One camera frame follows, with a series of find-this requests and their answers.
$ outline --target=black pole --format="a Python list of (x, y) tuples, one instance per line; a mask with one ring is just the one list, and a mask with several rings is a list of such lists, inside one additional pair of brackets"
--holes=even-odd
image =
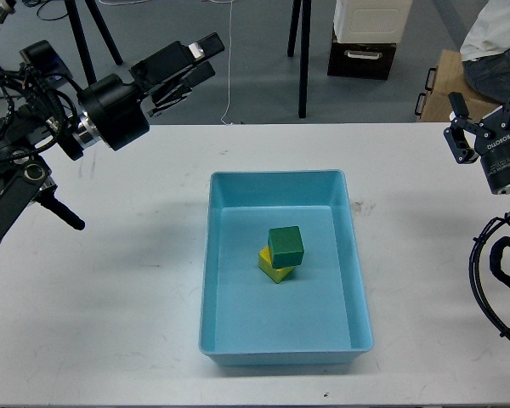
[(312, 12), (312, 0), (303, 0), (303, 27), (300, 38), (300, 84), (298, 96), (298, 117), (306, 117), (308, 100), (308, 61), (309, 61), (309, 24)]
[(117, 65), (121, 65), (123, 62), (121, 55), (119, 54), (119, 50), (117, 49), (117, 46), (111, 37), (110, 31), (108, 30), (108, 27), (102, 18), (102, 14), (96, 5), (96, 2), (94, 0), (85, 0), (85, 3), (87, 4), (88, 11), (90, 11), (91, 15), (93, 16), (96, 26), (99, 28), (100, 35), (104, 38), (105, 45), (107, 45), (108, 49), (110, 50), (113, 60)]
[(71, 30), (74, 33), (76, 40), (77, 51), (82, 59), (83, 70), (89, 85), (96, 82), (96, 75), (94, 75), (93, 63), (91, 62), (91, 55), (88, 53), (87, 41), (83, 35), (82, 22), (79, 19), (77, 6), (75, 0), (65, 0), (66, 12), (70, 20)]
[(298, 18), (300, 17), (300, 5), (302, 0), (293, 0), (291, 13), (291, 29), (289, 30), (289, 43), (287, 44), (287, 56), (295, 54), (295, 42), (297, 41)]

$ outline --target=yellow cube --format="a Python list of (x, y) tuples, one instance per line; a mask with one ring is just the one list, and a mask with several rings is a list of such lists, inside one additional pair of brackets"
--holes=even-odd
[(294, 269), (294, 266), (287, 266), (285, 268), (274, 269), (272, 268), (272, 260), (270, 259), (270, 250), (265, 246), (261, 252), (258, 253), (258, 267), (268, 275), (275, 283), (280, 283), (283, 278), (288, 276)]

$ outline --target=person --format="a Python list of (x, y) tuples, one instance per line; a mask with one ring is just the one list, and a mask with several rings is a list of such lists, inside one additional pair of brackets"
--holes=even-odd
[(489, 0), (460, 52), (467, 84), (500, 103), (510, 97), (510, 0)]

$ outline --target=white wire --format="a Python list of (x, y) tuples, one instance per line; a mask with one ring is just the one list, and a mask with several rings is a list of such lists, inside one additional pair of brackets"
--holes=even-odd
[(232, 3), (235, 0), (229, 0), (229, 1), (218, 1), (218, 0), (210, 0), (213, 3), (230, 3), (230, 14), (229, 14), (229, 74), (228, 74), (228, 102), (227, 102), (227, 109), (224, 111), (223, 116), (221, 116), (221, 122), (224, 125), (234, 125), (233, 122), (227, 123), (224, 120), (224, 117), (227, 116), (229, 113), (230, 108), (230, 60), (231, 60), (231, 52), (232, 52)]

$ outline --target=white shirt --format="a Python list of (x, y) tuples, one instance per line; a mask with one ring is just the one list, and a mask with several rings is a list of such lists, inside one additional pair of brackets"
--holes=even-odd
[(510, 0), (490, 0), (461, 46), (463, 61), (502, 54), (510, 49)]

